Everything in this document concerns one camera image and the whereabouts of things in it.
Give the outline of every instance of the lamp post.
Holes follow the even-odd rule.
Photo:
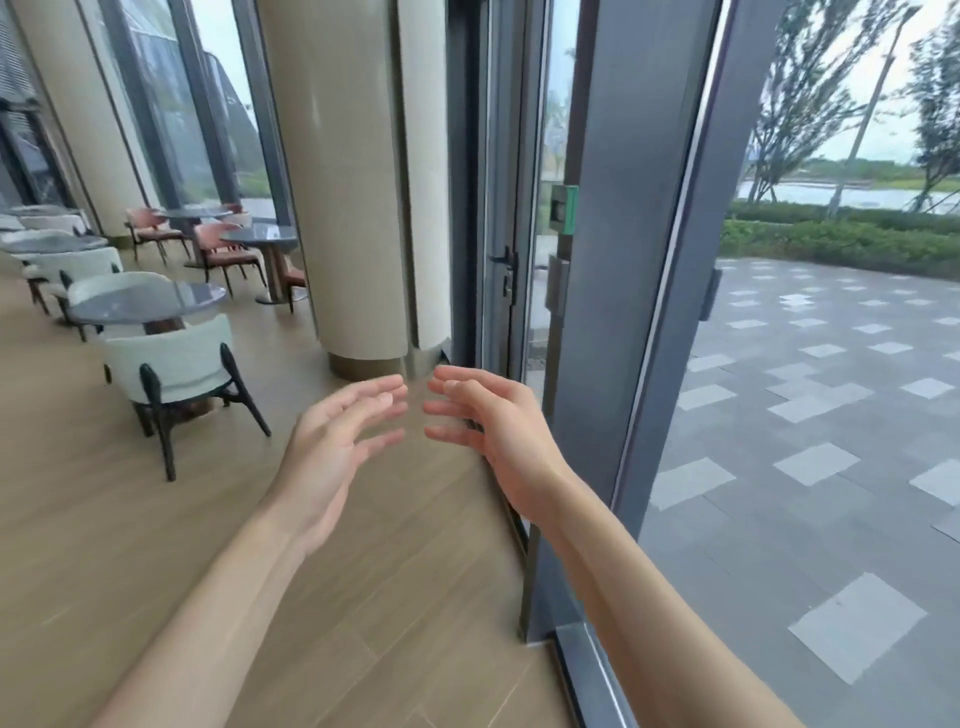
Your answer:
[[[835,190],[833,190],[833,197],[830,198],[830,204],[827,207],[827,217],[833,217],[837,213],[837,208],[840,207],[840,198],[843,195],[844,185],[847,183],[847,176],[850,174],[853,167],[853,161],[856,159],[856,155],[860,151],[860,142],[863,141],[863,134],[867,132],[867,126],[870,124],[870,119],[874,115],[876,103],[880,100],[880,91],[883,90],[883,84],[887,80],[887,74],[890,72],[890,66],[893,65],[894,59],[896,58],[896,56],[894,56],[894,51],[897,49],[897,42],[900,40],[900,31],[903,30],[903,26],[906,25],[906,21],[916,15],[919,10],[919,5],[911,5],[903,12],[903,17],[900,19],[900,25],[897,26],[897,31],[894,33],[894,42],[890,44],[890,51],[887,53],[887,60],[883,63],[883,68],[880,70],[879,78],[876,79],[874,94],[870,97],[870,103],[867,104],[867,109],[863,113],[863,120],[860,121],[860,128],[856,131],[856,139],[853,140],[853,146],[850,149],[850,156],[847,157],[847,162],[840,171],[840,179],[837,181],[837,187]]]

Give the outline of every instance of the tree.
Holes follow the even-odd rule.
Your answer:
[[[904,0],[789,0],[754,125],[750,201],[797,169],[862,112],[844,82],[900,17]]]
[[[960,12],[952,0],[940,25],[912,46],[906,92],[917,103],[917,163],[924,186],[912,211],[928,204],[930,190],[960,173]]]

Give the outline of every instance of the wooden floor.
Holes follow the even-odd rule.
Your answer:
[[[182,257],[168,273],[202,280]],[[291,316],[253,301],[259,283],[234,285],[222,310],[274,437],[218,408],[174,429],[167,483],[96,346],[32,307],[0,261],[0,726],[83,725],[251,512],[297,414],[342,384],[306,302]],[[423,438],[422,419],[358,475],[231,726],[573,724],[551,649],[517,637],[520,558],[498,497],[471,453]]]

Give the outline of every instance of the green shrub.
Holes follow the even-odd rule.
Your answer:
[[[753,220],[761,223],[794,224],[821,221],[827,217],[823,205],[799,205],[797,203],[753,203],[734,200],[727,213],[728,218]],[[898,209],[858,209],[841,207],[838,220],[852,223],[867,223],[878,228],[895,231],[930,231],[941,235],[960,234],[960,216],[934,215],[930,212],[903,212]]]
[[[727,220],[720,255],[805,260],[960,280],[960,238],[928,231],[884,230],[845,220],[796,225]]]

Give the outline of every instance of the cream column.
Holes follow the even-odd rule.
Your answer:
[[[149,205],[152,182],[137,177],[130,145],[114,113],[105,74],[111,64],[98,64],[87,25],[75,0],[10,0],[11,10],[69,147],[70,156],[103,234],[123,235],[127,207]]]
[[[443,12],[442,0],[424,2]],[[443,118],[432,139],[443,153],[427,158],[408,146],[409,125],[404,134],[419,62],[403,64],[401,81],[396,0],[258,0],[257,9],[331,368],[347,378],[421,374],[450,330],[445,97],[425,112]],[[438,201],[439,226],[416,223]]]

